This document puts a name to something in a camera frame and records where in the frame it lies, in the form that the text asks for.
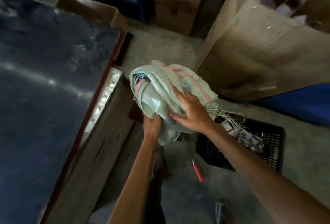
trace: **dark tabletop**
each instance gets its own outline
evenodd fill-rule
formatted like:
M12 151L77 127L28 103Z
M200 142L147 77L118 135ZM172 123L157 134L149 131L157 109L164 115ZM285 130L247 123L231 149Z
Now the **dark tabletop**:
M35 224L121 30L0 0L0 224Z

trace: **red pen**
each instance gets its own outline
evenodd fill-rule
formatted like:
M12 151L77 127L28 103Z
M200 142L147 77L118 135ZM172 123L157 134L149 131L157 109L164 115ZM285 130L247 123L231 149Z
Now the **red pen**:
M200 182L203 182L204 181L204 178L203 178L201 172L199 171L199 169L198 169L198 167L197 167L197 165L196 165L196 163L195 163L194 160L192 160L192 165L194 166L194 169L195 169L195 172L197 174L197 177L199 178L199 181Z

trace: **concrete floor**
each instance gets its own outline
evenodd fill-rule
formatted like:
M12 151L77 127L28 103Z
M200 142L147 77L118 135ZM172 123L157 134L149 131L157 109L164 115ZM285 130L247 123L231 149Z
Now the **concrete floor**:
M126 59L120 68L130 71L153 59L166 64L193 68L196 50L202 39L187 38L129 20L134 35ZM223 109L249 113L249 118L282 126L287 134L282 174L330 207L330 130L254 105L220 100ZM118 163L100 197L97 209L116 200L126 181L143 138L141 124L136 124ZM170 178L162 187L162 207L167 223L214 223L214 204L226 199L232 206L235 223L272 223L263 206L236 172L207 165L195 153L197 135L165 147ZM205 182L200 183L191 160L195 159ZM103 213L109 217L109 210Z

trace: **red handle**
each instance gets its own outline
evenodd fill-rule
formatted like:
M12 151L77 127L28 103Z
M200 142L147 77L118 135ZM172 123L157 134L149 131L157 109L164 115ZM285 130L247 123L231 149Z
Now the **red handle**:
M197 165L196 164L193 164L193 166L194 166L194 169L195 169L195 172L197 174L197 177L198 177L199 181L200 182L203 182L204 181L204 178L203 178L201 172L199 171Z

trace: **forearm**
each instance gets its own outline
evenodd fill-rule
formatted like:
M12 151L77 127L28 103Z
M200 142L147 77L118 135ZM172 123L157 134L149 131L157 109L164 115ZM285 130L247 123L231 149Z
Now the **forearm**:
M205 134L245 179L276 223L328 223L329 210L314 197L273 171L255 153L247 150L221 126Z
M142 223L154 155L155 145L144 139L108 224Z

